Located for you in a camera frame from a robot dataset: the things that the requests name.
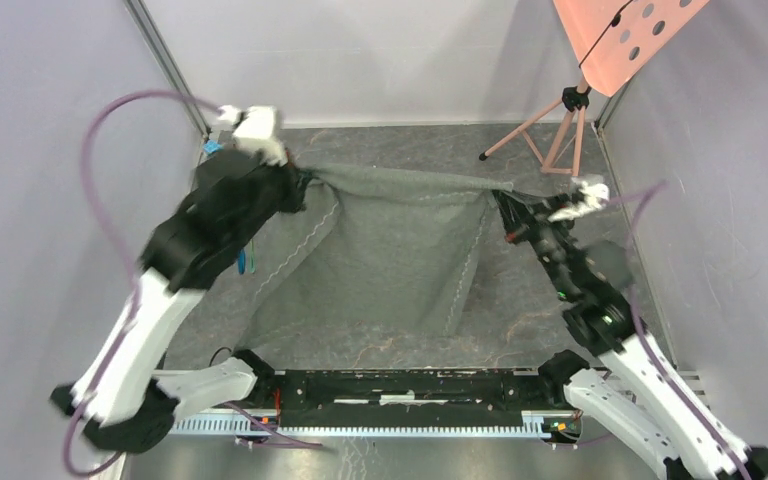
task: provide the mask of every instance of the tripod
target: tripod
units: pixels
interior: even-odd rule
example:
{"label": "tripod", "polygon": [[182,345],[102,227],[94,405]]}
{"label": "tripod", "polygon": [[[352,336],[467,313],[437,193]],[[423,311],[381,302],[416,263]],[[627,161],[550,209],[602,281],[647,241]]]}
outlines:
{"label": "tripod", "polygon": [[[587,107],[590,105],[590,90],[590,85],[582,76],[581,81],[577,86],[565,88],[559,99],[552,102],[551,105],[547,106],[535,116],[526,120],[525,123],[515,128],[505,138],[499,140],[496,145],[493,145],[492,147],[485,150],[483,153],[481,153],[481,155],[478,156],[478,159],[481,161],[487,160],[487,157],[492,155],[493,152],[502,148],[503,145],[513,140],[517,135],[522,135],[523,138],[525,138],[526,143],[528,143],[528,146],[531,147],[534,155],[536,155],[537,159],[540,161],[541,172],[569,174],[574,177],[578,176],[578,170],[581,164],[581,141],[584,138],[584,118],[585,113],[587,112]],[[540,150],[537,149],[537,145],[534,144],[534,140],[532,140],[531,136],[529,136],[528,132],[526,132],[526,129],[528,129],[528,127],[533,125],[541,118],[545,117],[549,112],[554,110],[555,107],[561,103],[563,103],[564,107],[566,107],[567,113],[564,115],[564,120],[558,127],[558,133],[555,134],[555,139],[552,141],[552,146],[549,147],[549,153],[546,154],[546,157],[544,158],[540,153]],[[561,142],[566,136],[567,130],[569,130],[569,126],[572,123],[572,119],[575,116],[576,111],[578,112],[578,121],[576,122],[575,137],[570,139],[564,149],[559,153],[558,150],[561,148]],[[556,168],[555,163],[558,161],[558,158],[560,158],[561,154],[566,151],[570,142],[573,140],[575,140],[575,149],[573,150],[572,156],[572,168]]]}

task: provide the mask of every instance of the tripod leg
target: tripod leg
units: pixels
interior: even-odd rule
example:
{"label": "tripod leg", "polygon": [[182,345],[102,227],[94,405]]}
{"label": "tripod leg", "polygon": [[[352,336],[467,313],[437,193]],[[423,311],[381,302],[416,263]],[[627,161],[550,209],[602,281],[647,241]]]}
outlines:
{"label": "tripod leg", "polygon": [[572,154],[572,176],[578,176],[578,168],[581,165],[581,144],[584,142],[584,115],[587,107],[581,107],[578,111],[578,123],[575,125],[575,150]]}
{"label": "tripod leg", "polygon": [[555,165],[555,161],[557,160],[558,156],[558,149],[561,148],[561,141],[563,141],[567,134],[567,130],[569,130],[573,115],[575,115],[574,111],[567,112],[567,114],[564,115],[564,120],[561,122],[561,126],[558,127],[558,133],[555,134],[555,139],[552,141],[552,146],[549,148],[549,153],[543,160],[543,168],[541,170],[544,172]]}
{"label": "tripod leg", "polygon": [[523,123],[522,125],[518,126],[516,129],[514,129],[514,131],[509,133],[505,138],[499,140],[499,142],[496,143],[496,145],[493,145],[492,147],[490,147],[487,150],[485,150],[484,152],[482,152],[481,155],[478,156],[478,159],[481,160],[481,161],[487,160],[487,157],[492,155],[493,152],[495,152],[496,150],[502,148],[502,146],[504,146],[506,143],[508,143],[511,140],[513,140],[514,137],[516,137],[517,135],[522,133],[526,128],[528,128],[531,125],[533,125],[534,122],[536,122],[537,120],[540,120],[541,118],[545,117],[547,113],[549,113],[552,110],[554,110],[555,107],[557,107],[560,104],[561,104],[561,99],[559,98],[554,103],[552,103],[548,107],[544,108],[543,110],[538,112],[533,117],[531,117],[528,120],[526,120],[525,123]]}

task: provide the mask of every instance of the pink perforated panel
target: pink perforated panel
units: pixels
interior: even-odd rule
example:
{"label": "pink perforated panel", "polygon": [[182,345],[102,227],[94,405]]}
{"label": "pink perforated panel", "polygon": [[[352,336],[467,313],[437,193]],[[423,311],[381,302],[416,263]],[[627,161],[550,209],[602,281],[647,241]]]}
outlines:
{"label": "pink perforated panel", "polygon": [[617,11],[619,24],[593,49],[581,71],[599,93],[612,96],[652,58],[708,0],[554,0],[579,62]]}

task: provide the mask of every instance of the cable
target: cable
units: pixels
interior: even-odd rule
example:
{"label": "cable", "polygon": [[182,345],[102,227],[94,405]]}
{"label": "cable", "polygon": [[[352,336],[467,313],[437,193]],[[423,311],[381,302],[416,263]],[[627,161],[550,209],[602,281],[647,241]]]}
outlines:
{"label": "cable", "polygon": [[87,406],[89,405],[89,402],[92,401],[92,399],[95,397],[95,394],[96,394],[95,389],[98,387],[98,384],[101,382],[102,376],[104,376],[104,373],[105,371],[107,371],[107,368],[110,366],[110,363],[113,360],[113,357],[116,355],[116,352],[119,351],[119,348],[122,346],[122,342],[125,340],[125,337],[128,335],[128,332],[134,326],[133,322],[134,322],[134,318],[136,318],[137,311],[139,310],[139,307],[140,307],[140,296],[142,293],[140,290],[139,280],[137,278],[136,259],[134,259],[133,256],[128,253],[128,247],[127,247],[127,244],[125,243],[125,240],[122,238],[122,236],[119,234],[116,227],[113,225],[113,220],[105,210],[104,205],[102,204],[101,199],[98,195],[98,190],[96,188],[95,181],[93,179],[93,174],[92,174],[93,144],[95,142],[96,137],[98,136],[98,132],[101,129],[102,124],[105,122],[105,120],[107,120],[107,117],[109,117],[111,113],[113,113],[120,107],[127,105],[128,103],[131,103],[136,100],[144,99],[144,98],[167,98],[167,99],[176,100],[184,104],[187,104],[187,103],[195,104],[199,107],[202,107],[208,110],[213,110],[215,112],[219,111],[219,106],[214,105],[211,102],[208,102],[206,100],[202,100],[199,98],[195,98],[195,97],[190,97],[188,95],[184,95],[175,91],[144,90],[140,92],[134,92],[129,95],[125,95],[108,104],[98,113],[98,115],[95,116],[95,118],[90,123],[90,126],[87,129],[86,133],[84,134],[84,138],[81,143],[81,157],[80,157],[81,186],[84,191],[84,196],[86,197],[87,203],[89,204],[90,212],[92,213],[93,217],[95,218],[96,222],[101,228],[102,233],[104,234],[105,237],[107,237],[107,240],[110,241],[110,243],[113,245],[116,251],[116,255],[122,261],[122,264],[125,267],[125,274],[128,278],[128,282],[131,284],[131,289],[133,290],[133,293],[131,294],[130,308],[128,309],[128,313],[125,318],[125,322],[122,325],[122,328],[114,337],[113,342],[110,346],[110,349],[102,357],[101,362],[99,362],[98,369],[93,374],[92,378],[90,379],[89,385],[87,386],[87,390],[84,394],[84,398],[81,399],[80,403],[75,408],[75,411],[69,420],[69,427],[66,430],[66,436],[63,440],[63,449],[61,453],[62,453],[63,465],[66,468],[66,471],[75,477],[91,477],[91,476],[97,475],[103,472],[104,470],[106,470],[107,468],[109,468],[111,465],[113,465],[122,454],[121,452],[114,453],[112,457],[110,457],[107,461],[105,461],[104,463],[102,463],[100,466],[98,466],[93,470],[89,470],[89,471],[78,470],[78,468],[75,467],[75,464],[72,462],[72,441],[74,440],[75,433],[78,430],[78,423],[83,418],[84,413],[87,410]]}
{"label": "cable", "polygon": [[231,350],[228,347],[219,347],[215,352],[213,352],[213,356],[210,357],[210,362],[207,363],[207,366],[208,367],[212,367],[213,366],[213,362],[216,361],[216,356],[219,355],[220,353],[222,353],[223,351],[228,351],[228,353],[232,354],[232,355],[234,354],[234,351]]}
{"label": "cable", "polygon": [[261,423],[258,419],[254,418],[249,412],[243,410],[242,408],[234,405],[231,402],[227,402],[224,404],[226,407],[230,408],[231,410],[239,413],[240,415],[244,416],[246,420],[251,422],[252,425],[255,427],[264,430],[266,432],[269,432],[270,436],[278,437],[281,440],[284,440],[287,443],[251,443],[250,445],[253,447],[268,447],[268,448],[321,448],[321,443],[309,443],[309,442],[303,442],[301,440],[296,440],[295,438],[288,437],[282,433],[278,433],[275,429],[269,428],[267,425]]}
{"label": "cable", "polygon": [[581,59],[580,62],[578,62],[578,68],[581,68],[582,65],[584,65],[584,61],[587,60],[587,57],[590,56],[590,54],[593,52],[593,49],[596,48],[596,45],[599,45],[599,42],[602,41],[602,37],[605,36],[606,33],[608,33],[608,30],[610,30],[611,27],[616,27],[620,23],[620,18],[622,17],[622,12],[625,10],[625,7],[631,5],[631,2],[634,0],[628,0],[623,4],[622,7],[620,7],[619,10],[617,10],[617,13],[614,14],[613,18],[611,18],[611,23],[608,24],[607,27],[605,27],[604,30],[602,30],[602,33],[599,34],[599,38],[596,39],[595,42],[593,42],[593,45],[590,47],[590,50],[587,51],[587,53],[584,54],[584,57]]}
{"label": "cable", "polygon": [[[626,255],[628,255],[629,259],[631,257],[631,251],[632,251],[630,247],[634,243],[634,231],[637,228],[637,224],[640,221],[640,216],[643,210],[649,205],[649,202],[652,200],[652,198],[658,192],[664,189],[666,185],[667,185],[666,181],[661,181],[654,187],[650,188],[643,195],[643,199],[640,201],[640,205],[637,206],[637,210],[635,210],[634,215],[631,218],[631,226],[628,231],[628,237],[626,238]],[[664,381],[667,382],[667,385],[670,386],[670,388],[673,390],[673,392],[675,392],[675,394],[679,397],[682,403],[684,403],[687,409],[690,410],[690,413],[692,413],[693,416],[696,417],[696,420],[698,420],[699,423],[701,423],[702,426],[705,428],[705,430],[709,434],[711,434],[711,437],[717,443],[719,448],[722,449],[722,451],[725,452],[726,455],[729,457],[729,460],[731,460],[734,463],[735,468],[740,472],[740,475],[743,477],[743,479],[752,480],[752,477],[749,475],[749,471],[746,469],[746,466],[743,464],[743,462],[740,461],[740,458],[738,458],[737,454],[735,454],[734,451],[732,451],[726,439],[723,438],[723,436],[720,435],[720,432],[717,431],[714,425],[712,425],[711,422],[709,422],[708,419],[705,418],[705,415],[702,413],[702,411],[693,404],[690,398],[688,398],[688,396],[684,393],[681,387],[679,387],[678,384],[675,382],[675,380],[672,378],[672,375],[670,375],[669,372],[667,372],[667,369],[666,367],[664,367],[664,364],[661,363],[660,360],[658,360],[658,356],[655,355],[655,352],[652,349],[652,346],[649,345],[649,341],[646,338],[646,329],[643,326],[643,321],[640,319],[640,309],[637,303],[637,294],[634,288],[631,288],[629,291],[629,304],[631,306],[631,318],[632,318],[632,321],[634,322],[634,330],[637,333],[637,336],[640,338],[640,343],[643,346],[643,350],[646,352],[646,356],[649,357],[649,360],[655,366],[655,369],[658,370],[658,373],[661,375],[661,378],[663,378]]]}

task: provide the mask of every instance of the robotic arm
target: robotic arm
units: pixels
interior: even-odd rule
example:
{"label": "robotic arm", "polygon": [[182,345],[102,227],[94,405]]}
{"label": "robotic arm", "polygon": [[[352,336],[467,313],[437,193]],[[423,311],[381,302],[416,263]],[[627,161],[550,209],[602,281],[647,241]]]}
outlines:
{"label": "robotic arm", "polygon": [[[185,375],[152,378],[152,372],[181,322],[240,250],[274,214],[303,209],[309,181],[287,159],[275,138],[277,112],[223,107],[220,122],[233,128],[233,148],[211,154],[195,170],[196,186],[176,212],[152,234],[140,256],[141,305],[88,399],[84,436],[98,449],[142,453],[173,424],[228,400],[243,399],[257,377],[242,360],[230,358]],[[71,415],[85,399],[90,379],[102,367],[126,326],[130,302],[87,372],[60,385],[51,401]]]}
{"label": "robotic arm", "polygon": [[[743,478],[735,459],[752,479],[767,478],[768,449],[749,447],[724,427],[666,362],[652,335],[637,334],[631,308],[620,293],[633,281],[625,249],[608,241],[583,249],[575,245],[570,235],[573,219],[599,210],[607,200],[601,179],[581,179],[575,192],[549,198],[518,192],[495,196],[507,240],[528,242],[558,298],[572,304],[563,312],[567,330],[623,380],[645,410],[613,391],[569,350],[539,369],[550,400],[588,412],[646,461],[658,478]],[[656,368],[647,347],[663,370]],[[731,452],[702,420],[714,426]]]}

